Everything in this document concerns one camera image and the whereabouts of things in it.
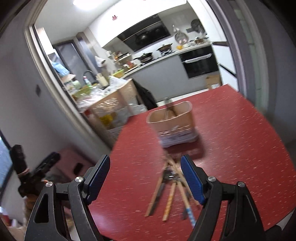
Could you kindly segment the grey handled metal spoon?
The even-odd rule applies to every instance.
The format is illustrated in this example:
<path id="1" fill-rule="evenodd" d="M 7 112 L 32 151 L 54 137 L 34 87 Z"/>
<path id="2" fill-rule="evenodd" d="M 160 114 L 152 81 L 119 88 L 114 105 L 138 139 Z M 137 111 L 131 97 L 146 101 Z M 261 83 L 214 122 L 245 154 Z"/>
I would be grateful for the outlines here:
<path id="1" fill-rule="evenodd" d="M 165 188 L 165 185 L 166 183 L 163 183 L 163 180 L 162 182 L 158 185 L 157 187 L 157 191 L 156 191 L 156 196 L 153 200 L 153 203 L 152 203 L 152 207 L 151 207 L 151 210 L 149 212 L 149 216 L 153 215 L 154 214 L 154 210 L 156 209 L 157 205 L 158 205 L 158 202 L 162 196 L 162 193 L 163 193 L 163 190 Z"/>

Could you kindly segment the black wok on stove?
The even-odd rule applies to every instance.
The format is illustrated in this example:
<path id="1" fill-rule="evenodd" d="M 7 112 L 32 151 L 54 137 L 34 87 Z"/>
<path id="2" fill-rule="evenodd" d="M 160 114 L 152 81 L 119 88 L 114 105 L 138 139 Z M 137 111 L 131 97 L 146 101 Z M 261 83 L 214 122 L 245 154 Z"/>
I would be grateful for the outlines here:
<path id="1" fill-rule="evenodd" d="M 136 57 L 135 59 L 139 60 L 141 63 L 145 64 L 148 63 L 149 61 L 153 60 L 153 55 L 152 52 L 150 53 L 144 53 L 140 57 Z"/>

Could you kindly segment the brown cooking pot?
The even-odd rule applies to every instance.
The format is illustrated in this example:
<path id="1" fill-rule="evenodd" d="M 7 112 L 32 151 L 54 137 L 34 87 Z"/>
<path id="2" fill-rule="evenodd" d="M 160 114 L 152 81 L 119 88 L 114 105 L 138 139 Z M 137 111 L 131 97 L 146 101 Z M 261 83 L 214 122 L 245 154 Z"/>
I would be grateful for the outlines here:
<path id="1" fill-rule="evenodd" d="M 169 54 L 172 52 L 172 43 L 170 44 L 166 44 L 166 45 L 162 45 L 161 47 L 159 47 L 157 50 L 162 54 L 162 55 L 165 55 L 165 54 Z"/>

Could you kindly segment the plain wooden chopstick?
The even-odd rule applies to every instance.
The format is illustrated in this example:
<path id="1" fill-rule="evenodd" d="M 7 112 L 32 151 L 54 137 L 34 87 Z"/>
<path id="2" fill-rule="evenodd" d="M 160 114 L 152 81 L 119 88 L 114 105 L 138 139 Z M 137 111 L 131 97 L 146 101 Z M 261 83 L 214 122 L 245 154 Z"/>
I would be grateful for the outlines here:
<path id="1" fill-rule="evenodd" d="M 195 204 L 197 206 L 199 206 L 200 203 L 193 197 L 192 192 L 191 192 L 191 190 L 189 188 L 189 185 L 187 184 L 187 181 L 185 180 L 185 177 L 184 177 L 183 172 L 181 170 L 181 166 L 177 162 L 175 162 L 175 160 L 167 152 L 165 152 L 164 155 L 166 157 L 166 161 L 172 166 L 173 170 L 180 177 L 181 182 L 185 185 L 185 188 L 189 192 L 191 198 L 193 198 L 193 201 L 195 202 Z"/>

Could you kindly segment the brown handled metal spoon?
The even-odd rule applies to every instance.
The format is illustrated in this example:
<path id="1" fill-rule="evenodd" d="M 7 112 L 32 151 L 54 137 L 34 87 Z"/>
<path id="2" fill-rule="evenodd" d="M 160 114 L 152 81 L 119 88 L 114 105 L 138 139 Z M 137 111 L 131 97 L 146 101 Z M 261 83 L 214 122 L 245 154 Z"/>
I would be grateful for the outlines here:
<path id="1" fill-rule="evenodd" d="M 192 210 L 186 195 L 186 192 L 184 190 L 184 187 L 181 185 L 181 192 L 182 192 L 182 198 L 184 201 L 184 205 L 185 205 L 185 209 L 186 209 L 186 213 L 188 215 L 189 220 L 192 220 Z"/>

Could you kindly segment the pink plastic stool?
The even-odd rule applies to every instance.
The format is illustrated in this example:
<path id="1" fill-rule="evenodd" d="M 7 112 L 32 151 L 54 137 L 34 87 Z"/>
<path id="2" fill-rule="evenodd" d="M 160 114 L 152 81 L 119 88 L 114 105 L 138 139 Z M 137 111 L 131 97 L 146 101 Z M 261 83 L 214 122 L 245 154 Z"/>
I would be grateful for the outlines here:
<path id="1" fill-rule="evenodd" d="M 77 176 L 83 176 L 99 160 L 92 160 L 73 148 L 63 148 L 56 152 L 60 154 L 60 160 L 46 174 L 48 180 L 56 183 L 67 183 Z"/>

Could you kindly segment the dark handled steel spoon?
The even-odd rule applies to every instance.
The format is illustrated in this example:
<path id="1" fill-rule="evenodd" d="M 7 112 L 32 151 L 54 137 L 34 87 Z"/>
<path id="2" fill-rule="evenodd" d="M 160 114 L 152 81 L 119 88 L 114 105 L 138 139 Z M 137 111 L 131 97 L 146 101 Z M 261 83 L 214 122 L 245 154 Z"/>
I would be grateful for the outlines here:
<path id="1" fill-rule="evenodd" d="M 179 178 L 179 175 L 175 172 L 173 172 L 171 169 L 165 169 L 163 172 L 163 183 L 166 183 L 171 180 L 177 180 Z"/>

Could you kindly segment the tan wooden chopstick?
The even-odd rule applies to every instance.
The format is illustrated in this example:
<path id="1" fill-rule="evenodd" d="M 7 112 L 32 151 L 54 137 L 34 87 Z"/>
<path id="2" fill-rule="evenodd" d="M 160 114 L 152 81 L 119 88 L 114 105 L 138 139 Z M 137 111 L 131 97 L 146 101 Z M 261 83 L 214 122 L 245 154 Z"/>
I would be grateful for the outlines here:
<path id="1" fill-rule="evenodd" d="M 177 185 L 176 181 L 173 181 L 172 184 L 171 184 L 170 193 L 169 193 L 169 196 L 168 196 L 168 200 L 166 202 L 166 207 L 165 207 L 165 211 L 164 211 L 162 221 L 167 221 L 168 218 L 169 218 L 170 211 L 171 211 L 171 206 L 172 206 L 174 195 L 175 195 L 176 185 Z"/>

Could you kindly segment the hanging metal strainer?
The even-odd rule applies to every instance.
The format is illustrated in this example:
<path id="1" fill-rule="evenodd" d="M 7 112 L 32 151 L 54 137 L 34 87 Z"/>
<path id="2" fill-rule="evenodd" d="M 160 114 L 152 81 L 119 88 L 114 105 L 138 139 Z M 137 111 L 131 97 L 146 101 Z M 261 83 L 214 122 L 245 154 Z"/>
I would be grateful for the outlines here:
<path id="1" fill-rule="evenodd" d="M 172 25 L 172 28 L 173 28 L 175 40 L 179 45 L 184 45 L 189 42 L 189 37 L 184 32 L 182 32 L 175 25 Z"/>

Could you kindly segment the blue patterned wooden chopstick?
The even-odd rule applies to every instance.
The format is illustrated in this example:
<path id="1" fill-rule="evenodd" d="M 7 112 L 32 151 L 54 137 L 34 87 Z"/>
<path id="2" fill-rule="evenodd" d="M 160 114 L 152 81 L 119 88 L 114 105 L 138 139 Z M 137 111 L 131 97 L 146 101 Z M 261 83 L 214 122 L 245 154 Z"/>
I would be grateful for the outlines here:
<path id="1" fill-rule="evenodd" d="M 183 188 L 183 186 L 182 186 L 181 181 L 179 181 L 179 180 L 177 181 L 177 186 L 178 186 L 178 188 L 179 188 L 179 190 L 180 190 L 180 193 L 181 193 L 181 196 L 182 196 L 182 199 L 183 199 L 184 205 L 185 205 L 186 213 L 187 213 L 187 215 L 188 215 L 188 218 L 189 218 L 189 221 L 190 221 L 190 223 L 191 223 L 191 226 L 192 226 L 192 227 L 195 227 L 195 225 L 196 225 L 196 220 L 195 220 L 195 218 L 194 218 L 194 215 L 193 215 L 193 212 L 192 212 L 191 206 L 190 206 L 189 201 L 188 201 L 188 199 L 187 199 L 187 197 L 186 197 L 186 194 L 185 194 L 185 191 L 184 191 L 184 188 Z"/>

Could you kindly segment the cardboard box on floor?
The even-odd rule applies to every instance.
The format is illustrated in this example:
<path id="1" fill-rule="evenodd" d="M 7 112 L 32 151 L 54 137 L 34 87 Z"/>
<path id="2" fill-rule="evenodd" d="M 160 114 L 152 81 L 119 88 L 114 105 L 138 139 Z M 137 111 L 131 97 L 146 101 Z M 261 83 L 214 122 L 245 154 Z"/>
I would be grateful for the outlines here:
<path id="1" fill-rule="evenodd" d="M 209 75 L 206 78 L 206 86 L 209 90 L 218 88 L 222 86 L 221 77 L 219 74 Z"/>

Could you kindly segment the beige plastic utensil holder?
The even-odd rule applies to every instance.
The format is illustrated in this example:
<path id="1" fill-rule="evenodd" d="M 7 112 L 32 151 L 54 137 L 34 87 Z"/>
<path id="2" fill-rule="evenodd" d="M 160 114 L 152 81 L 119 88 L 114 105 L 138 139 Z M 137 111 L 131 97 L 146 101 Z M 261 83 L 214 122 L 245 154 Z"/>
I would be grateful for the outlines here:
<path id="1" fill-rule="evenodd" d="M 195 142 L 199 137 L 193 106 L 189 101 L 152 111 L 147 116 L 146 123 L 156 133 L 163 148 Z"/>

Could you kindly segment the black hanging garment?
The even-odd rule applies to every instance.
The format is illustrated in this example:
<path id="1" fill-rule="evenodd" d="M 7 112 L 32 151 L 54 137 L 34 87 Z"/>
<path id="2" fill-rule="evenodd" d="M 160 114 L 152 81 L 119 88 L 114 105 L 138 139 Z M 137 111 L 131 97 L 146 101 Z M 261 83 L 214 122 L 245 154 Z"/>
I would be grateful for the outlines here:
<path id="1" fill-rule="evenodd" d="M 138 82 L 136 82 L 134 79 L 132 79 L 132 82 L 137 90 L 138 96 L 142 100 L 143 104 L 147 108 L 147 110 L 152 110 L 158 107 L 156 100 L 154 99 L 154 96 L 152 93 L 141 86 Z"/>

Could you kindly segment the beige perforated storage cart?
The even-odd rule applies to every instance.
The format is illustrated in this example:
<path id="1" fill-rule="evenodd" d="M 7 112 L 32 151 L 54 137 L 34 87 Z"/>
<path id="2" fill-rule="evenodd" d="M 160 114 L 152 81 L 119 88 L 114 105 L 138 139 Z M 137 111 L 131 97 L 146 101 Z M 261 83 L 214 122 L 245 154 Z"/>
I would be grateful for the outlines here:
<path id="1" fill-rule="evenodd" d="M 128 119 L 147 111 L 131 78 L 113 78 L 106 89 L 93 87 L 89 93 L 80 94 L 77 107 L 111 148 Z"/>

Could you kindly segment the black handled metal spoon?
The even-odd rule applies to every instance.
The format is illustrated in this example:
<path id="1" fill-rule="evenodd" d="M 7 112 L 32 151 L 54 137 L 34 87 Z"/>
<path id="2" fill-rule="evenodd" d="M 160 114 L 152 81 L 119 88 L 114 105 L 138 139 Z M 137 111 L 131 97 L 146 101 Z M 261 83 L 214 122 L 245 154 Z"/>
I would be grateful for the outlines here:
<path id="1" fill-rule="evenodd" d="M 165 116 L 164 120 L 167 120 L 170 117 L 170 112 L 171 112 L 171 100 L 168 97 L 165 97 L 164 103 L 166 106 L 166 111 L 165 111 Z"/>

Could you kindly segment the black built-in oven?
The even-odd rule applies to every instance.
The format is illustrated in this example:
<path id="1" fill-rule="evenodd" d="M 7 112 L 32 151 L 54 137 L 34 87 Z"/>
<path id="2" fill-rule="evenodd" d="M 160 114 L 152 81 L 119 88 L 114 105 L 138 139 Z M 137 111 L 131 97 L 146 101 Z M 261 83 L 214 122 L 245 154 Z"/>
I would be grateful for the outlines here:
<path id="1" fill-rule="evenodd" d="M 211 46 L 191 50 L 179 55 L 188 78 L 195 78 L 219 70 Z"/>

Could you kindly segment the black kitchen faucet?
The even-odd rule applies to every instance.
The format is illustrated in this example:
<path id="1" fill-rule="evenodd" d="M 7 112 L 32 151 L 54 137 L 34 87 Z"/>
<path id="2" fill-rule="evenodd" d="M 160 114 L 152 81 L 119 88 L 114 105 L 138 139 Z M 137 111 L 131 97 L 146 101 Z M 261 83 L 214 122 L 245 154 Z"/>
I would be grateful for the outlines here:
<path id="1" fill-rule="evenodd" d="M 88 80 L 88 82 L 90 82 L 91 84 L 97 83 L 96 75 L 90 70 L 85 71 L 83 73 L 83 79 L 84 79 L 84 82 L 86 82 L 86 80 Z"/>

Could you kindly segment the black range hood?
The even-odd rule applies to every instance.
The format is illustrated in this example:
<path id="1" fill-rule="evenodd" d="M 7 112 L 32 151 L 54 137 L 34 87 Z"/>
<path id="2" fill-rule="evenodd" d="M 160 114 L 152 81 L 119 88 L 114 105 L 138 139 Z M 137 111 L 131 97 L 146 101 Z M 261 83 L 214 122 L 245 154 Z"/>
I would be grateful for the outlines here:
<path id="1" fill-rule="evenodd" d="M 170 35 L 167 27 L 156 14 L 133 25 L 117 37 L 136 52 Z"/>

